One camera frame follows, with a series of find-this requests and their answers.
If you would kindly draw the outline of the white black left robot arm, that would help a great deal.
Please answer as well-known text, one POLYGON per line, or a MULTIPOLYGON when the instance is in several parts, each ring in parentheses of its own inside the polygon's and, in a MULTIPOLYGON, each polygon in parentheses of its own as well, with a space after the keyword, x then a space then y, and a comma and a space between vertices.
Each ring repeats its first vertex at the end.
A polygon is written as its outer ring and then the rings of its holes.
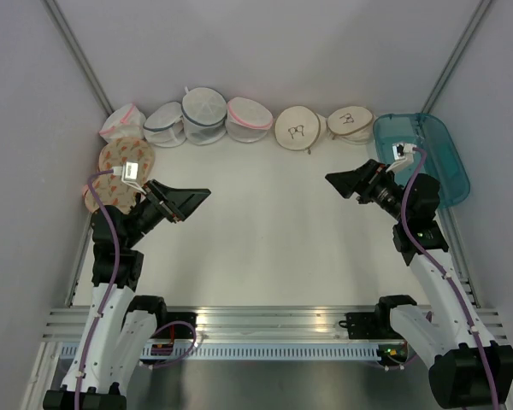
POLYGON ((160 296, 139 296, 144 256, 135 245, 163 220, 186 220, 210 196, 208 189, 175 189, 151 179, 126 214, 99 202, 91 217, 91 306, 79 347, 45 409, 124 409, 127 388, 150 338, 171 322, 160 296))

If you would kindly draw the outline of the beige round glasses laundry bag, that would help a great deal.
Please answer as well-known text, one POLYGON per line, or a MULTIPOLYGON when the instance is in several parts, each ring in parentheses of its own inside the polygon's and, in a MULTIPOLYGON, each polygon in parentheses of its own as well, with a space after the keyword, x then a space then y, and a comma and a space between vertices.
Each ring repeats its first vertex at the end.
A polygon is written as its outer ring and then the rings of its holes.
POLYGON ((339 108, 327 118, 327 128, 333 139, 348 144, 365 145, 372 140, 374 114, 362 106, 339 108))

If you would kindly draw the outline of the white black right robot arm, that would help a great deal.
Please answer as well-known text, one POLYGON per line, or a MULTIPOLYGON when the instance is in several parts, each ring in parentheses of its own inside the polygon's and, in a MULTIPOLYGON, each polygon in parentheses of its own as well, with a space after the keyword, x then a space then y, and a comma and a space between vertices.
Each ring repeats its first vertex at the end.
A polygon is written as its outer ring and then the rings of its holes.
POLYGON ((325 177, 345 199, 374 203, 396 221, 393 243, 431 305, 426 319, 406 295, 383 296, 373 326, 383 337, 399 334, 427 367, 434 399, 444 409, 507 401, 513 382, 513 348, 499 344, 486 328, 457 276, 448 244, 435 220, 440 183, 425 173, 399 185, 375 160, 325 177))

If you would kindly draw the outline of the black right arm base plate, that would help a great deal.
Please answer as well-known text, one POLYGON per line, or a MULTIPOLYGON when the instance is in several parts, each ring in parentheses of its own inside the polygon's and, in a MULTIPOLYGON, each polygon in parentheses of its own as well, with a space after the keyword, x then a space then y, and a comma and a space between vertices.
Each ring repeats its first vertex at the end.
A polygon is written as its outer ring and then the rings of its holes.
POLYGON ((350 340, 386 340, 395 337, 374 312, 348 312, 342 327, 347 330, 350 340))

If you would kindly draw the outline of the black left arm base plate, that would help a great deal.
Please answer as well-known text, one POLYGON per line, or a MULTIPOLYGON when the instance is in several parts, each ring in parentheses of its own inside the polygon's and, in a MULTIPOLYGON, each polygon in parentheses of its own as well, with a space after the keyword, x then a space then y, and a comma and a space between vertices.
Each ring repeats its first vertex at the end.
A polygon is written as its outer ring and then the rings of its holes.
POLYGON ((157 322, 152 338, 173 341, 193 339, 197 318, 198 315, 192 311, 169 312, 157 322))

